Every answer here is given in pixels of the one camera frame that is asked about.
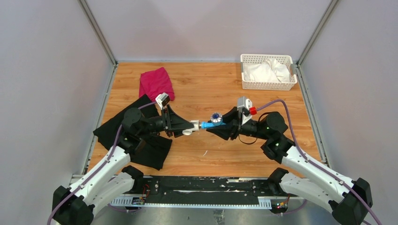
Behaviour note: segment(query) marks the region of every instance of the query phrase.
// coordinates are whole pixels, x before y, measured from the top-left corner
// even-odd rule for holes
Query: wooden table
[[[255,107],[277,98],[283,99],[290,110],[299,145],[320,160],[299,84],[290,91],[243,90],[239,63],[120,63],[102,123],[138,98],[141,73],[160,67],[167,70],[176,95],[175,101],[169,104],[187,120],[204,121],[214,112],[226,113],[236,106],[241,96],[250,98]],[[287,123],[282,104],[274,104],[261,112],[266,110],[279,111]],[[291,138],[290,130],[285,135]],[[241,138],[246,142],[253,140],[246,136]],[[283,166],[264,155],[260,149],[264,142],[259,139],[253,145],[245,145],[238,139],[225,141],[202,130],[173,140],[160,171],[131,164],[145,175],[267,177],[277,167]],[[89,169],[106,153],[107,150],[96,143]]]

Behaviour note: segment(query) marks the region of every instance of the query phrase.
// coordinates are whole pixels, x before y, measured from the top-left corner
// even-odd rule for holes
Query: black cable
[[[268,114],[270,114],[271,112],[265,112],[265,113],[263,113],[260,117],[259,117],[259,119],[258,119],[258,121],[257,121],[257,126],[258,126],[258,123],[260,122],[260,120],[261,120],[261,118],[263,117],[263,116],[265,116],[265,115],[268,115]],[[259,130],[259,128],[257,127],[257,130],[256,130],[256,134],[255,134],[255,136],[256,136],[256,140],[254,140],[253,142],[243,142],[241,139],[240,139],[240,135],[238,134],[237,135],[237,137],[239,138],[239,140],[240,140],[240,142],[242,142],[243,144],[247,144],[247,145],[250,145],[250,144],[254,144],[254,143],[256,143],[256,141],[257,141],[257,131]]]

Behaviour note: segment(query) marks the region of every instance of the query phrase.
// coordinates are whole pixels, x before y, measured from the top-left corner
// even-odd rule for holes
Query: black cloth
[[[124,118],[124,113],[130,108],[138,108],[148,103],[151,103],[151,100],[147,95],[143,95],[137,101],[120,111],[116,116],[95,129],[93,133],[98,137],[98,142],[109,150],[113,146],[117,130]],[[141,112],[146,118],[159,116],[155,105],[147,106],[141,109]],[[131,162],[160,170],[170,151],[172,140],[153,135],[147,135],[141,138],[145,140],[146,145],[140,152],[131,157]]]

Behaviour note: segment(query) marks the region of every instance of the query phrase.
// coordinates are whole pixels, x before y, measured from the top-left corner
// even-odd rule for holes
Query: folded pink cloth
[[[139,79],[140,97],[146,94],[154,102],[156,97],[163,92],[170,96],[171,101],[175,99],[170,77],[164,67],[141,74]]]

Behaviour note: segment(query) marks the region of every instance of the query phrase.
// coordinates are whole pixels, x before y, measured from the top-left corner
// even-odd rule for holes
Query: white basket
[[[274,83],[274,82],[255,82],[245,81],[243,75],[243,63],[259,64],[265,62],[266,59],[276,59],[278,62],[285,64],[290,70],[290,82]],[[288,55],[260,55],[260,54],[241,54],[240,63],[242,70],[242,88],[251,90],[290,90],[297,83],[297,76],[291,71],[293,61]]]

